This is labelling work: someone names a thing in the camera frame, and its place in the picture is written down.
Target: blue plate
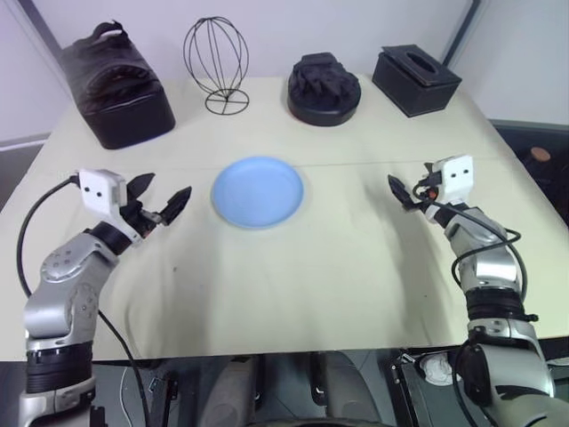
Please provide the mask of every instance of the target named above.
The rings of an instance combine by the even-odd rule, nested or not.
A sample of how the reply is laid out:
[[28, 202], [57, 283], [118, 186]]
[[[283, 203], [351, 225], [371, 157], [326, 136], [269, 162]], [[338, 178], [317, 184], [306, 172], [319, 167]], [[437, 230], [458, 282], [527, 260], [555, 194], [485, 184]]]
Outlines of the blue plate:
[[224, 169], [213, 184], [212, 202], [228, 222], [247, 229], [272, 227], [301, 205], [302, 180], [273, 157], [248, 157]]

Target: gray floor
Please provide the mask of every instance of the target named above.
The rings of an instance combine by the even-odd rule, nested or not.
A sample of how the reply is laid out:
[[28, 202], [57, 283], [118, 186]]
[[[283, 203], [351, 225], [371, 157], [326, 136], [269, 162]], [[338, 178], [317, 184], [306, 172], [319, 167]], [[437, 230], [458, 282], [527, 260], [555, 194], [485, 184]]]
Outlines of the gray floor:
[[[377, 359], [382, 356], [387, 357], [389, 352], [351, 350], [346, 351], [346, 354], [362, 373], [380, 411], [381, 420], [385, 424], [396, 425], [387, 384], [377, 365]], [[180, 375], [180, 396], [171, 406], [168, 424], [170, 427], [195, 425], [195, 416], [203, 409], [207, 393], [227, 360], [227, 358], [172, 359], [158, 369], [160, 372], [175, 370]], [[268, 355], [266, 393], [260, 410], [255, 413], [254, 421], [325, 416], [324, 408], [317, 406], [310, 396], [307, 370], [306, 354]], [[113, 427], [128, 427], [117, 399], [123, 371], [122, 367], [108, 366], [96, 367], [95, 371], [98, 380], [95, 404], [105, 407], [108, 425]], [[158, 372], [145, 373], [147, 386], [154, 374], [159, 375]], [[132, 424], [142, 425], [140, 398], [130, 368], [125, 376], [123, 390], [124, 404], [131, 414]]]

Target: black cable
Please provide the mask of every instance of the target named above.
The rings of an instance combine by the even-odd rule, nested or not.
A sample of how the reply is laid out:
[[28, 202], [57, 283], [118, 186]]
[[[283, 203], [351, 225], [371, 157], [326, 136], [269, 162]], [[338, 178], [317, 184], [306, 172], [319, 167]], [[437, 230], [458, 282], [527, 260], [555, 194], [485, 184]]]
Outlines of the black cable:
[[496, 249], [497, 247], [502, 247], [502, 246], [506, 246], [508, 244], [512, 244], [512, 243], [516, 243], [520, 238], [522, 238], [522, 235], [520, 233], [518, 233], [515, 230], [511, 230], [511, 229], [505, 229], [507, 233], [509, 234], [513, 234], [514, 237], [510, 238], [506, 241], [502, 241], [500, 243], [495, 243], [493, 245], [489, 245], [489, 246], [483, 246], [483, 247], [479, 247], [478, 249], [473, 249], [471, 251], [465, 252], [464, 254], [462, 254], [461, 256], [457, 257], [454, 261], [453, 261], [453, 265], [451, 266], [451, 272], [453, 274], [453, 279], [454, 281], [457, 283], [458, 286], [461, 285], [461, 280], [458, 277], [458, 274], [456, 273], [456, 270], [459, 266], [459, 264], [461, 263], [462, 260], [468, 258], [469, 256], [472, 256], [474, 254], [479, 254], [481, 252], [485, 252], [485, 251], [490, 251], [492, 249]]
[[[520, 298], [521, 298], [522, 302], [525, 301], [525, 296], [527, 294], [527, 270], [525, 269], [525, 264], [524, 264], [524, 260], [522, 260], [522, 255], [520, 255], [520, 253], [517, 251], [517, 249], [512, 245], [512, 243], [517, 242], [522, 237], [522, 235], [520, 233], [518, 233], [517, 231], [506, 229], [506, 231], [508, 233], [515, 235], [512, 239], [507, 239], [504, 236], [502, 236], [502, 234], [498, 230], [496, 230], [494, 227], [491, 227], [490, 225], [486, 224], [485, 222], [482, 222], [481, 220], [479, 220], [475, 216], [472, 216], [468, 213], [465, 213], [465, 212], [461, 211], [460, 209], [457, 209], [456, 207], [453, 207], [451, 205], [443, 205], [442, 203], [438, 203], [436, 200], [432, 200], [428, 197], [424, 197], [424, 196], [420, 195], [418, 193], [419, 187], [421, 187], [420, 184], [417, 184], [413, 187], [413, 195], [416, 198], [418, 198], [419, 200], [421, 200], [422, 202], [427, 203], [429, 205], [434, 205], [434, 206], [440, 207], [441, 209], [446, 209], [447, 211], [453, 212], [454, 214], [457, 214], [463, 218], [466, 218], [467, 220], [472, 221], [475, 224], [479, 225], [483, 229], [490, 231], [497, 238], [499, 238], [501, 240], [500, 243], [497, 243], [495, 245], [480, 247], [480, 248], [475, 249], [473, 251], [466, 252], [465, 254], [463, 254], [459, 257], [460, 258], [459, 262], [464, 260], [464, 258], [466, 258], [467, 256], [471, 256], [473, 254], [478, 254], [480, 252], [489, 251], [491, 249], [495, 249], [496, 247], [500, 247], [500, 246], [507, 246], [508, 247], [508, 249], [514, 254], [514, 257], [516, 258], [516, 261], [517, 261], [517, 265], [519, 266], [519, 269], [520, 269], [520, 273], [521, 273], [521, 277], [522, 277], [521, 278]], [[460, 285], [461, 282], [458, 279], [458, 276], [456, 275], [456, 272], [455, 272], [455, 267], [458, 265], [457, 260], [454, 260], [454, 262], [453, 262], [452, 274], [453, 274], [453, 278], [456, 281], [456, 283], [458, 285]]]
[[63, 187], [67, 186], [68, 184], [74, 183], [75, 181], [76, 177], [70, 176], [65, 181], [57, 184], [55, 187], [46, 192], [29, 209], [26, 218], [24, 218], [24, 222], [21, 224], [20, 234], [18, 235], [18, 243], [16, 245], [16, 268], [18, 270], [18, 278], [20, 279], [21, 288], [24, 291], [24, 294], [26, 294], [27, 298], [29, 298], [29, 296], [32, 295], [32, 293], [29, 290], [28, 281], [26, 280], [26, 276], [24, 275], [24, 266], [21, 260], [21, 254], [24, 246], [24, 236], [26, 235], [26, 230], [28, 229], [29, 221], [32, 219], [32, 216], [34, 216], [34, 214], [36, 213], [37, 208], [41, 206], [45, 200], [47, 200], [54, 193], [57, 193]]
[[459, 389], [459, 383], [456, 377], [456, 367], [458, 366], [459, 359], [461, 358], [462, 353], [464, 352], [464, 349], [466, 349], [467, 345], [469, 345], [469, 340], [462, 343], [461, 347], [456, 353], [456, 357], [454, 358], [454, 362], [452, 364], [453, 389], [454, 389], [454, 394], [456, 395], [456, 400], [459, 402], [459, 407], [461, 407], [462, 413], [469, 422], [470, 427], [478, 427], [478, 424], [476, 421], [474, 421], [474, 418], [472, 417], [472, 414], [467, 408], [466, 403], [464, 403], [464, 399], [462, 398], [461, 394], [461, 389]]
[[[224, 71], [221, 61], [222, 39], [235, 55], [233, 60], [236, 66], [233, 77], [228, 73], [227, 67]], [[204, 104], [210, 112], [229, 116], [243, 111], [249, 105], [249, 96], [240, 89], [249, 69], [249, 48], [243, 35], [229, 20], [221, 16], [197, 20], [184, 37], [182, 53], [186, 70], [199, 88], [208, 94]], [[198, 77], [203, 73], [207, 78]], [[241, 100], [230, 99], [234, 93], [240, 93]], [[227, 111], [229, 104], [234, 104], [236, 108]]]
[[144, 394], [144, 385], [142, 384], [142, 377], [140, 376], [139, 367], [136, 366], [136, 361], [134, 360], [134, 357], [132, 356], [132, 353], [131, 353], [130, 349], [128, 348], [128, 344], [124, 340], [123, 336], [120, 335], [120, 333], [116, 330], [116, 328], [113, 326], [113, 324], [110, 322], [110, 320], [108, 320], [107, 316], [105, 316], [101, 310], [99, 310], [99, 317], [101, 318], [101, 320], [103, 322], [105, 322], [105, 325], [107, 325], [108, 329], [110, 329], [110, 332], [113, 333], [115, 338], [123, 346], [123, 350], [126, 353], [126, 357], [128, 358], [128, 361], [131, 364], [132, 370], [134, 371], [134, 376], [136, 376], [136, 385], [138, 386], [139, 394], [140, 394], [140, 400], [142, 401], [142, 412], [144, 413], [144, 423], [146, 424], [147, 427], [150, 427], [150, 423], [149, 423], [150, 412], [148, 411], [148, 402], [146, 400], [146, 395]]
[[492, 425], [492, 427], [500, 427], [498, 423], [490, 416], [490, 414], [488, 414], [488, 411], [486, 411], [484, 407], [480, 407], [480, 410], [482, 411], [482, 413], [484, 414], [490, 425]]
[[[18, 243], [16, 245], [16, 268], [18, 270], [18, 278], [20, 279], [20, 285], [24, 294], [26, 294], [27, 298], [32, 295], [28, 281], [26, 280], [26, 275], [24, 274], [24, 266], [22, 261], [22, 253], [23, 253], [23, 246], [24, 246], [24, 237], [26, 236], [26, 230], [28, 229], [28, 225], [32, 216], [36, 213], [37, 209], [39, 208], [42, 203], [47, 200], [50, 196], [58, 192], [60, 189], [66, 187], [69, 184], [78, 183], [78, 178], [76, 175], [72, 175], [67, 178], [65, 181], [59, 183], [49, 191], [47, 191], [43, 196], [41, 196], [29, 209], [28, 214], [24, 218], [24, 222], [21, 224], [20, 233], [18, 235]], [[150, 427], [150, 412], [148, 411], [148, 402], [146, 400], [146, 395], [144, 394], [144, 385], [142, 384], [142, 377], [140, 376], [140, 370], [136, 366], [136, 362], [134, 357], [132, 356], [131, 351], [128, 348], [128, 344], [124, 340], [123, 336], [116, 330], [113, 324], [108, 320], [107, 316], [103, 314], [101, 310], [99, 310], [99, 316], [102, 321], [107, 325], [110, 332], [115, 336], [115, 338], [121, 343], [123, 346], [123, 350], [126, 353], [126, 357], [131, 364], [132, 370], [134, 371], [134, 375], [136, 376], [136, 383], [138, 385], [140, 400], [142, 401], [142, 411], [144, 412], [144, 424], [147, 427]]]

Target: metal arm segment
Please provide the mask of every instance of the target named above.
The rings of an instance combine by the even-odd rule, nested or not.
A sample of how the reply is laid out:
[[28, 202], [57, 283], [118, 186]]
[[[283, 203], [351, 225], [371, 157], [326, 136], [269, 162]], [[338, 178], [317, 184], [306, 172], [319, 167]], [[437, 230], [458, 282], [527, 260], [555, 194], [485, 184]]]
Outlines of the metal arm segment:
[[86, 207], [105, 220], [78, 234], [44, 261], [40, 284], [24, 310], [27, 383], [20, 395], [20, 427], [104, 427], [95, 397], [92, 341], [99, 296], [120, 255], [157, 224], [170, 225], [186, 206], [191, 188], [168, 200], [160, 213], [142, 208], [137, 197], [154, 174], [128, 185], [109, 171], [85, 171], [80, 187]]
[[[457, 256], [502, 242], [495, 233], [458, 215], [452, 206], [496, 230], [505, 229], [480, 209], [466, 205], [473, 185], [472, 158], [449, 157], [426, 164], [429, 174], [413, 189], [389, 176], [389, 186], [406, 211], [421, 210], [445, 229]], [[416, 190], [425, 189], [421, 195]], [[436, 200], [443, 206], [431, 203]], [[541, 347], [526, 315], [517, 264], [505, 246], [489, 248], [459, 264], [462, 292], [469, 313], [469, 344], [457, 363], [467, 396], [499, 427], [569, 426], [569, 405], [554, 399], [554, 384]]]

